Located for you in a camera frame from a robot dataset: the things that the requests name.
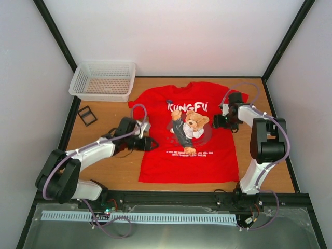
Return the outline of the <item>red kungfu bear t-shirt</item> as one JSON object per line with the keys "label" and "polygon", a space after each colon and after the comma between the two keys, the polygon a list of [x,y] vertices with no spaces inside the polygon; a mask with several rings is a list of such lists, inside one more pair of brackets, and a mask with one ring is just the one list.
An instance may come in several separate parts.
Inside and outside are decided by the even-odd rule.
{"label": "red kungfu bear t-shirt", "polygon": [[239,180],[232,131],[213,128],[213,116],[229,88],[190,82],[151,88],[128,102],[134,119],[147,116],[149,134],[159,144],[143,155],[143,183],[225,183]]}

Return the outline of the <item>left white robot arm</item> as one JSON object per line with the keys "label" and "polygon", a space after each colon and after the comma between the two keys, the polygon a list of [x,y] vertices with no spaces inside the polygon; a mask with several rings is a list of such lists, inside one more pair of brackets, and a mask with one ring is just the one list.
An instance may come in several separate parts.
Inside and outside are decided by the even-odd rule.
{"label": "left white robot arm", "polygon": [[46,200],[63,204],[72,199],[85,199],[97,209],[104,208],[108,202],[107,188],[95,180],[80,180],[80,173],[125,149],[152,151],[158,148],[152,137],[145,136],[150,127],[147,121],[124,117],[118,127],[89,145],[69,151],[53,150],[37,177],[36,188]]}

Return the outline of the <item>black brooch box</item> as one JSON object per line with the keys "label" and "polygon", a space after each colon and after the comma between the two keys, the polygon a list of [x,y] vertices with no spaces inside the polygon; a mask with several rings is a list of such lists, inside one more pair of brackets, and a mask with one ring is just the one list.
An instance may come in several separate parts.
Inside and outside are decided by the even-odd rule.
{"label": "black brooch box", "polygon": [[95,123],[98,120],[96,115],[92,112],[91,108],[88,105],[79,109],[77,114],[86,127]]}

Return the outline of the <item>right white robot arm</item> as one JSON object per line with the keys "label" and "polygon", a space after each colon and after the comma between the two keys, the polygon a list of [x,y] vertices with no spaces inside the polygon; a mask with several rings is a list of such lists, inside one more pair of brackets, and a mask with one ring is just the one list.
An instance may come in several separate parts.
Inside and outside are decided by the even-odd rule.
{"label": "right white robot arm", "polygon": [[219,106],[222,113],[213,117],[213,128],[224,128],[233,133],[238,132],[239,125],[243,123],[251,128],[251,162],[232,196],[233,206],[243,210],[256,204],[268,173],[289,155],[286,121],[273,118],[253,104],[245,103],[239,92],[227,93]]}

